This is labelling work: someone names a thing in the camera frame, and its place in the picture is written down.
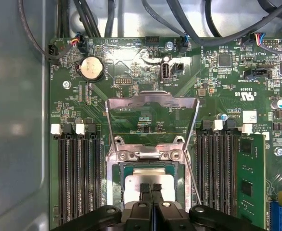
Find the screw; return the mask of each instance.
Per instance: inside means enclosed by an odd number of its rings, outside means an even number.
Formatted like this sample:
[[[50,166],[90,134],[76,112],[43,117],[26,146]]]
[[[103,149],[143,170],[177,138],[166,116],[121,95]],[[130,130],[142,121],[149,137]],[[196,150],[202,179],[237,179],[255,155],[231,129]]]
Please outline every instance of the screw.
[[[70,89],[70,87],[72,86],[72,84],[69,81],[64,81],[62,85],[63,88],[66,90]]]
[[[126,153],[119,153],[119,154],[118,154],[118,158],[119,158],[121,161],[125,161],[125,160],[127,160],[128,155],[127,155]]]
[[[178,151],[173,151],[171,153],[171,160],[179,160],[180,159],[180,154]]]
[[[163,206],[163,207],[170,207],[171,204],[170,204],[169,202],[163,202],[163,203],[162,203],[162,206]]]
[[[197,207],[197,208],[195,208],[195,210],[196,210],[198,213],[204,213],[204,209],[203,209],[203,208]]]
[[[167,51],[172,51],[172,50],[174,49],[174,44],[173,44],[173,42],[171,42],[171,41],[166,42],[165,49],[166,49]]]
[[[275,155],[276,156],[282,156],[282,148],[276,148],[275,149]]]
[[[107,213],[114,213],[114,212],[115,212],[115,209],[112,209],[112,208],[107,210]]]

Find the wire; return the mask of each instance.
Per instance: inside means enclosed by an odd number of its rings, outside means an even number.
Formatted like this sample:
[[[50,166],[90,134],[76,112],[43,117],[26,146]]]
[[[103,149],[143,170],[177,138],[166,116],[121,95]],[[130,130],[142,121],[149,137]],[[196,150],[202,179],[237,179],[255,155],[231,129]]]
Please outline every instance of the wire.
[[[62,26],[64,38],[69,38],[69,18],[68,18],[68,0],[62,0]]]
[[[262,9],[265,10],[267,13],[272,13],[277,9],[277,7],[270,2],[270,0],[257,0],[257,1],[262,7]],[[277,18],[282,19],[282,12],[277,16]]]
[[[282,51],[274,50],[273,48],[267,47],[264,44],[261,44],[260,47],[263,48],[264,50],[269,51],[269,52],[274,53],[274,54],[282,54]]]
[[[213,39],[213,40],[204,40],[201,39],[195,32],[195,30],[190,25],[180,3],[179,0],[167,0],[168,5],[175,16],[176,20],[179,22],[179,24],[183,27],[183,29],[187,32],[187,34],[192,38],[192,40],[197,43],[200,46],[219,46],[226,44],[228,42],[231,42],[235,39],[239,39],[252,31],[256,31],[269,23],[271,20],[273,20],[277,15],[279,15],[282,12],[282,5],[279,6],[273,13],[267,15],[262,20],[258,21],[257,23],[253,24],[252,26],[239,31],[233,35],[229,35],[223,38]]]
[[[162,25],[168,27],[170,30],[174,31],[175,33],[179,34],[180,36],[184,37],[185,34],[184,32],[181,32],[179,29],[177,29],[175,26],[171,25],[170,23],[168,23],[165,19],[163,19],[156,11],[153,10],[153,8],[149,5],[149,3],[147,2],[147,0],[141,0],[142,1],[142,5],[145,8],[145,10],[147,11],[147,13],[149,13],[149,15],[155,19],[156,21],[160,22]]]
[[[79,1],[81,3],[81,7],[83,9],[83,12],[85,13],[85,15],[88,18],[88,21],[89,21],[90,26],[93,30],[94,36],[97,37],[97,38],[101,38],[101,34],[99,32],[99,29],[97,27],[97,24],[95,22],[94,16],[92,14],[92,11],[91,11],[89,5],[87,4],[86,0],[79,0]]]
[[[58,38],[61,38],[62,37],[62,33],[63,33],[63,27],[62,27],[62,0],[58,0],[56,36]]]
[[[93,33],[92,33],[92,29],[91,29],[91,26],[88,22],[88,19],[86,17],[86,15],[84,14],[83,10],[82,10],[82,7],[79,3],[79,0],[74,0],[74,4],[77,8],[77,11],[79,13],[79,16],[80,16],[80,20],[84,26],[84,29],[85,29],[85,32],[87,33],[88,37],[91,38],[91,37],[94,37]]]
[[[25,15],[25,9],[24,9],[24,2],[23,0],[18,0],[18,11],[19,11],[19,16],[20,16],[20,20],[22,23],[22,26],[26,32],[26,35],[28,36],[29,40],[31,41],[31,43],[33,44],[34,48],[41,53],[42,55],[46,56],[49,59],[60,59],[62,57],[64,57],[69,50],[72,48],[72,45],[69,44],[68,46],[66,46],[63,51],[59,54],[59,55],[50,55],[47,52],[45,52],[40,46],[39,44],[36,42],[30,27],[26,21],[26,15]]]
[[[115,2],[114,0],[108,0],[108,19],[106,23],[106,28],[104,30],[105,38],[110,38],[112,36],[114,16],[115,16]]]
[[[210,32],[214,37],[219,38],[222,37],[215,27],[213,18],[212,18],[212,0],[205,0],[205,19],[208,25]]]

